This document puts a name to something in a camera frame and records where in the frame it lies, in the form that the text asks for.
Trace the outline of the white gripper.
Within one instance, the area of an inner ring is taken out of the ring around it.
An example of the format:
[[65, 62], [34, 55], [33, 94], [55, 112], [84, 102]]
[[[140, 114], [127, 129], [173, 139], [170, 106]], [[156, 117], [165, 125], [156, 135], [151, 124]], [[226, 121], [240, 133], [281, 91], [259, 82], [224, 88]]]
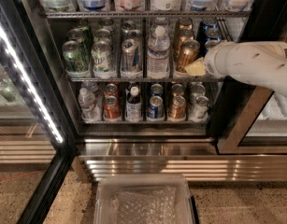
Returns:
[[208, 51], [205, 59], [199, 58], [186, 65], [185, 71], [193, 77], [203, 76], [206, 70], [214, 77], [241, 77], [242, 73], [235, 68], [234, 64], [236, 49], [240, 47], [240, 43], [221, 42]]

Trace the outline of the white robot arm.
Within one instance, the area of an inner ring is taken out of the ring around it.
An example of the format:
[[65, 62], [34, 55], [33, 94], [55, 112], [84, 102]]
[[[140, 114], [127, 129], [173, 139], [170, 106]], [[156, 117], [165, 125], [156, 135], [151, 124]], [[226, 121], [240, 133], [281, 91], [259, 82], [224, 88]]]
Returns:
[[287, 43], [279, 41], [221, 42], [185, 67], [192, 77], [209, 73], [262, 86], [287, 98]]

